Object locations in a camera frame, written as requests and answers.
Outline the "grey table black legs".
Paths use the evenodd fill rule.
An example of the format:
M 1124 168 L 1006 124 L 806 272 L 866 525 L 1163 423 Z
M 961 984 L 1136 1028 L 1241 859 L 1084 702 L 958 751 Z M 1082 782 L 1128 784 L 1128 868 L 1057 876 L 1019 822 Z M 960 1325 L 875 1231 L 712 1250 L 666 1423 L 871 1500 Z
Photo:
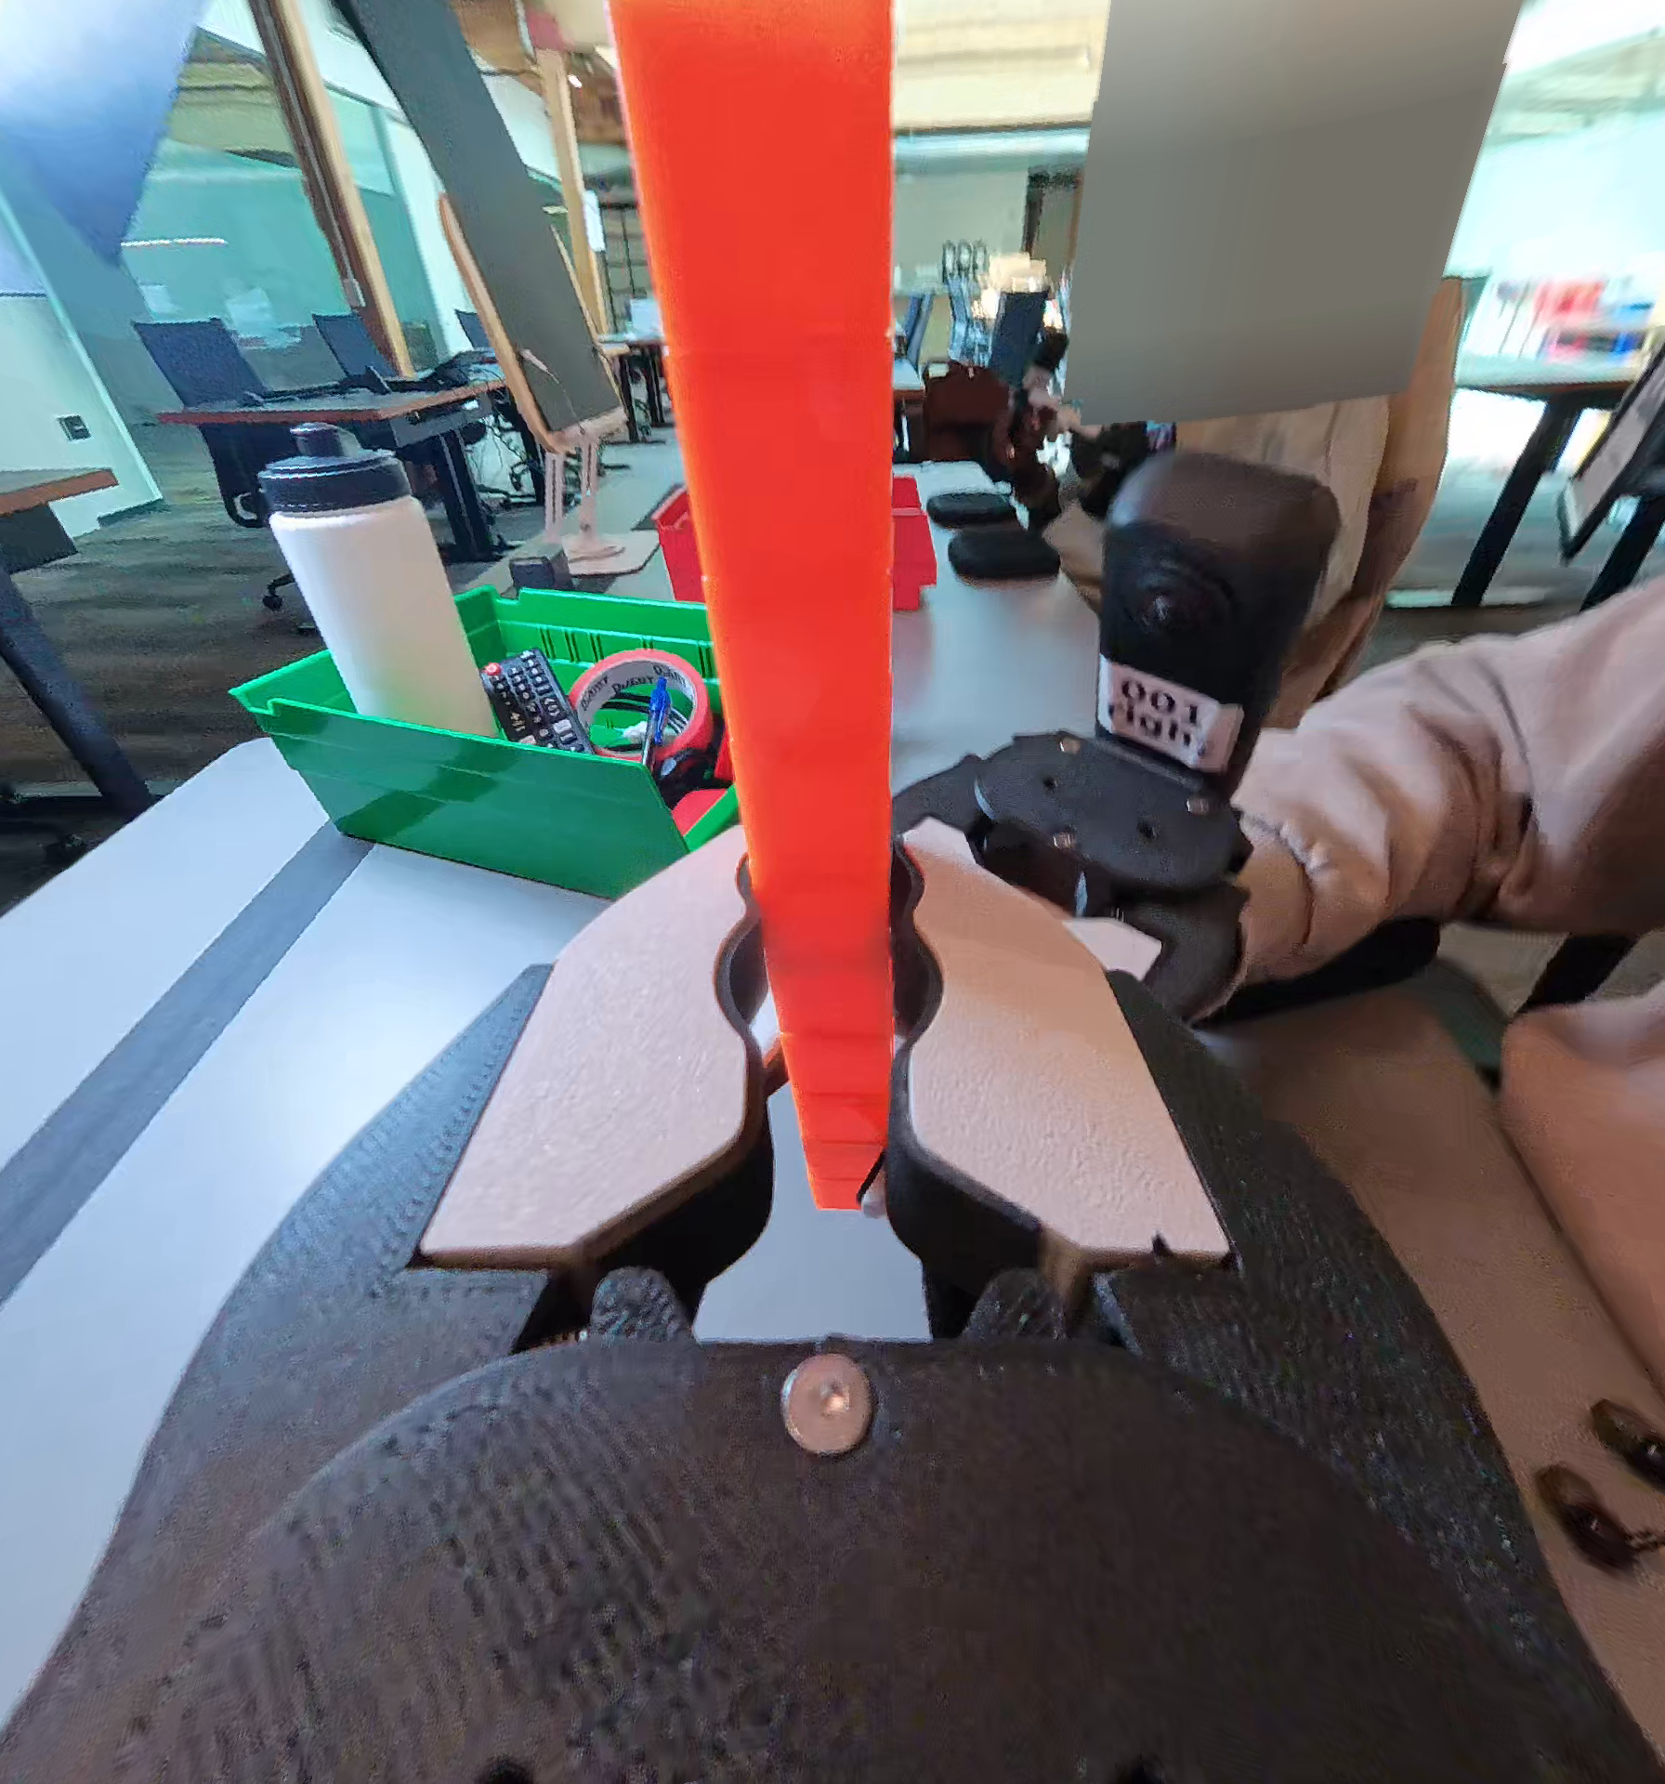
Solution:
M 1468 354 L 1458 360 L 1460 391 L 1535 402 L 1537 420 L 1466 558 L 1451 592 L 1451 611 L 1476 611 L 1485 604 L 1535 491 L 1558 467 L 1581 416 L 1612 412 L 1635 379 L 1625 364 L 1594 356 L 1558 362 Z

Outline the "wooden office desk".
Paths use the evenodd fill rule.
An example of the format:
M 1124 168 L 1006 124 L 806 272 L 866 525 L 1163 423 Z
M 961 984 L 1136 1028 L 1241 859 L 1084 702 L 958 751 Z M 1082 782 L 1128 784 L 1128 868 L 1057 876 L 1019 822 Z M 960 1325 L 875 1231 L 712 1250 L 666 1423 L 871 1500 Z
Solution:
M 436 479 L 451 537 L 444 558 L 451 563 L 484 563 L 505 554 L 509 540 L 488 514 L 465 450 L 465 431 L 490 420 L 491 398 L 503 389 L 505 381 L 497 375 L 438 389 L 321 389 L 305 398 L 246 397 L 240 402 L 163 410 L 156 420 L 200 431 L 227 514 L 248 529 L 267 525 L 259 489 L 265 446 L 282 444 L 294 425 L 336 425 L 361 446 L 388 450 L 409 466 L 426 466 Z
M 108 467 L 0 473 L 0 565 L 10 573 L 50 567 L 79 552 L 58 504 L 117 487 Z

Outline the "black light stand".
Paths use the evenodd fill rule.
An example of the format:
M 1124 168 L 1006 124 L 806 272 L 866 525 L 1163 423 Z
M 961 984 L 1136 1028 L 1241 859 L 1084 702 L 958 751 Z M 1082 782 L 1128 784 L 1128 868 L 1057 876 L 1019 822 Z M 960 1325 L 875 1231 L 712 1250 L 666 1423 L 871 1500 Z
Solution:
M 0 659 L 96 788 L 94 801 L 119 819 L 137 819 L 156 801 L 102 715 L 45 634 L 39 615 L 0 565 Z

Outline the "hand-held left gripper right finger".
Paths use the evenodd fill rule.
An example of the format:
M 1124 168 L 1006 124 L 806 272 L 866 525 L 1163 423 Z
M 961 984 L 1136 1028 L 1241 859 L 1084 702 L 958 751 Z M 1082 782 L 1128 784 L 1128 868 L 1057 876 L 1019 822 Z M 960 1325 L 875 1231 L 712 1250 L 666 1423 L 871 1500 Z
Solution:
M 956 826 L 900 840 L 929 1008 L 896 1058 L 889 1216 L 929 1267 L 1211 1267 L 1230 1239 L 1111 976 Z

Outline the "white bottle black cap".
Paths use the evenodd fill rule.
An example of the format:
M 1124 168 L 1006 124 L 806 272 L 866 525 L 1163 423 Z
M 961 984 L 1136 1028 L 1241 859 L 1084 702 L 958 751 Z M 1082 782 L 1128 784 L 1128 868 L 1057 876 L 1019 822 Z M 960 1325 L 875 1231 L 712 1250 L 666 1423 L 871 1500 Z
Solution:
M 315 420 L 259 473 L 269 525 L 359 715 L 499 738 L 401 460 Z

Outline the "green plastic bin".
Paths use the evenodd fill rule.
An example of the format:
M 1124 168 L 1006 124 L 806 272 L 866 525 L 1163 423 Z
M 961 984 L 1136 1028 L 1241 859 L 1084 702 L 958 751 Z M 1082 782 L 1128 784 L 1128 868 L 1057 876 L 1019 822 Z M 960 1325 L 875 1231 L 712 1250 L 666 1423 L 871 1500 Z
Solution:
M 457 606 L 478 663 L 541 650 L 566 686 L 610 654 L 679 654 L 708 680 L 720 721 L 706 604 L 476 585 Z M 639 759 L 359 715 L 327 652 L 240 682 L 233 696 L 351 838 L 607 899 L 691 853 Z

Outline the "low red plastic bin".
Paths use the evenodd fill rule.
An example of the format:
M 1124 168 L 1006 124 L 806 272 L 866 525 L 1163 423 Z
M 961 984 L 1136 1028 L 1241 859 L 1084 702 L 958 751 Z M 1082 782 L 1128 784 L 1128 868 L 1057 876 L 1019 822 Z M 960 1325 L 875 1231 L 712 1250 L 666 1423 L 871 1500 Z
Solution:
M 687 491 L 678 485 L 645 517 L 658 533 L 672 594 L 679 600 L 704 602 L 701 552 L 695 540 Z M 906 473 L 892 475 L 892 611 L 923 608 L 923 594 L 938 579 L 938 550 L 931 517 L 923 506 L 919 483 Z

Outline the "black office chair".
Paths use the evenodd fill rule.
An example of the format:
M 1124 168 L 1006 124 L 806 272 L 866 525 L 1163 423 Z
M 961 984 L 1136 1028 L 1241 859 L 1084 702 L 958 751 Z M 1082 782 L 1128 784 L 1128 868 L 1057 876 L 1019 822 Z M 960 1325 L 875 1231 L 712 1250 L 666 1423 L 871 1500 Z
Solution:
M 135 322 L 137 339 L 179 398 L 177 421 L 190 412 L 221 412 L 194 427 L 211 460 L 221 500 L 234 523 L 265 529 L 269 510 L 261 471 L 292 448 L 286 425 L 263 421 L 265 381 L 244 358 L 227 324 Z

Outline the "black remote control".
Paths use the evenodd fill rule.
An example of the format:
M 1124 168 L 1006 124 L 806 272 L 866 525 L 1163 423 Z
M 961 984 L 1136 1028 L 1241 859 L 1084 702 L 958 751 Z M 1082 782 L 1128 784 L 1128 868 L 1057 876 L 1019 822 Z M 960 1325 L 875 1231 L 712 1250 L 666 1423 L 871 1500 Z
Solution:
M 524 650 L 484 663 L 482 684 L 509 744 L 595 755 L 591 728 L 545 652 Z

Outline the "studio softbox light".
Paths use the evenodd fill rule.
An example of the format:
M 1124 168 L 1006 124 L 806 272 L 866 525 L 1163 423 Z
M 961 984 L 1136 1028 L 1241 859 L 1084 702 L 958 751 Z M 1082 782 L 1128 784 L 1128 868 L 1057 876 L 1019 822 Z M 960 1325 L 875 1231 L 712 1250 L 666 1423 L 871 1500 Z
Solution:
M 0 1 L 0 149 L 119 262 L 206 1 Z

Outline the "black board with wooden rim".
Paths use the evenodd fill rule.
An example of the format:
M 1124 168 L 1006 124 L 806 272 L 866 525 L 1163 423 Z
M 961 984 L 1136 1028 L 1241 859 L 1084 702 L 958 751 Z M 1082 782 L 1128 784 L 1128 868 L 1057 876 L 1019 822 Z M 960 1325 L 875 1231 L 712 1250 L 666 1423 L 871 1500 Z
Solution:
M 488 329 L 499 375 L 541 448 L 541 544 L 568 575 L 618 577 L 658 546 L 653 529 L 603 531 L 603 444 L 626 431 L 622 391 L 570 256 L 444 1 L 340 3 L 444 186 L 444 235 Z

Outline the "person's right forearm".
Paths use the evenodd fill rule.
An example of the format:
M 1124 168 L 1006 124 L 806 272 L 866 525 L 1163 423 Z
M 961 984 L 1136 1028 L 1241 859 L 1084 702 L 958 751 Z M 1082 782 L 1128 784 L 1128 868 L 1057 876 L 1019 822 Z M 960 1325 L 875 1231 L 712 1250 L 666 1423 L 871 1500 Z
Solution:
M 1351 680 L 1261 736 L 1240 807 L 1243 982 L 1393 920 L 1665 926 L 1665 575 Z

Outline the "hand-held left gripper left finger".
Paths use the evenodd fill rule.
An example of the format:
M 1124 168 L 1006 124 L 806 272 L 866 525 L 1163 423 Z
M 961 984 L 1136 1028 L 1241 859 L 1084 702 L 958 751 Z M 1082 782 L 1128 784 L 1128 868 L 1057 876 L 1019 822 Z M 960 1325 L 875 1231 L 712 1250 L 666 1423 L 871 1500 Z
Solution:
M 451 1267 L 729 1267 L 773 1208 L 777 1016 L 743 830 L 561 951 L 421 1239 Z

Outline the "red tape roll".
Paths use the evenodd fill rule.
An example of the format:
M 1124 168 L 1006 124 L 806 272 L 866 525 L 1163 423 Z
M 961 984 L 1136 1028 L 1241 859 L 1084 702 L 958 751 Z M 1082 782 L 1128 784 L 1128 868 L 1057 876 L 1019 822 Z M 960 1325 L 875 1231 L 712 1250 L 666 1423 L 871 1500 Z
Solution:
M 662 761 L 714 744 L 716 713 L 704 675 L 679 654 L 630 650 L 584 669 L 570 692 L 601 753 L 641 761 L 643 721 L 656 673 L 664 673 L 672 688 Z

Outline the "black framed marker sign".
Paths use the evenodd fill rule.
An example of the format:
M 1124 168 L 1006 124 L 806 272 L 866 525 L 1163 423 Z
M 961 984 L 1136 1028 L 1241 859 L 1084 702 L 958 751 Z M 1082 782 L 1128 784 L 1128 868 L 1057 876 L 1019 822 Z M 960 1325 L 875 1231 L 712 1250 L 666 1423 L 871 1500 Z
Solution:
M 1560 556 L 1577 558 L 1616 502 L 1665 467 L 1665 337 L 1616 404 L 1558 500 Z

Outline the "long orange block stick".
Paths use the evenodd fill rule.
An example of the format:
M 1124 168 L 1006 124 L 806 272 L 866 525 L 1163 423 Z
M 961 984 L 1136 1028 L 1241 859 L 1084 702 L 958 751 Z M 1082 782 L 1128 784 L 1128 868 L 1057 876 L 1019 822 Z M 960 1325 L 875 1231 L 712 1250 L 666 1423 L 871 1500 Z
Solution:
M 892 1060 L 892 5 L 608 11 L 808 1183 L 856 1210 Z

